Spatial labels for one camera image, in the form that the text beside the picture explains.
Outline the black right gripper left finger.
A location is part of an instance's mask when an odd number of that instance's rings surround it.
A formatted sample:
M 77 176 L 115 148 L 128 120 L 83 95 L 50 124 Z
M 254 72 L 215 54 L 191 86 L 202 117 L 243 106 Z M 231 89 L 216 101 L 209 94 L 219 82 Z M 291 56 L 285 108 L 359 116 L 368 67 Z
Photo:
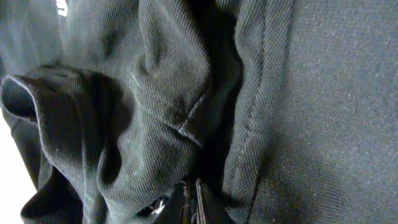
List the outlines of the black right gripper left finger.
M 190 183 L 181 180 L 153 224 L 190 223 Z

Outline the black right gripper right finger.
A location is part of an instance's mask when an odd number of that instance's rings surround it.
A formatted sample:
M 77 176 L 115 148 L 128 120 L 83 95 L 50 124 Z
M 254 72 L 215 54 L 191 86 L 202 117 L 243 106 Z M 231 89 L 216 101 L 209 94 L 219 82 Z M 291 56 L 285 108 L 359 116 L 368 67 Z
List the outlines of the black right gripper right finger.
M 191 223 L 234 224 L 221 200 L 200 179 L 191 180 Z

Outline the black polo shirt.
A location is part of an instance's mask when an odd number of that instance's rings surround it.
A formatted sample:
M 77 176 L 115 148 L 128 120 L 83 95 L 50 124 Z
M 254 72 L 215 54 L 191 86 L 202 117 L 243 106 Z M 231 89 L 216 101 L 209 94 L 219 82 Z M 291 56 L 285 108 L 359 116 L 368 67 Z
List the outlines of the black polo shirt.
M 397 222 L 396 1 L 2 1 L 1 110 L 25 223 Z

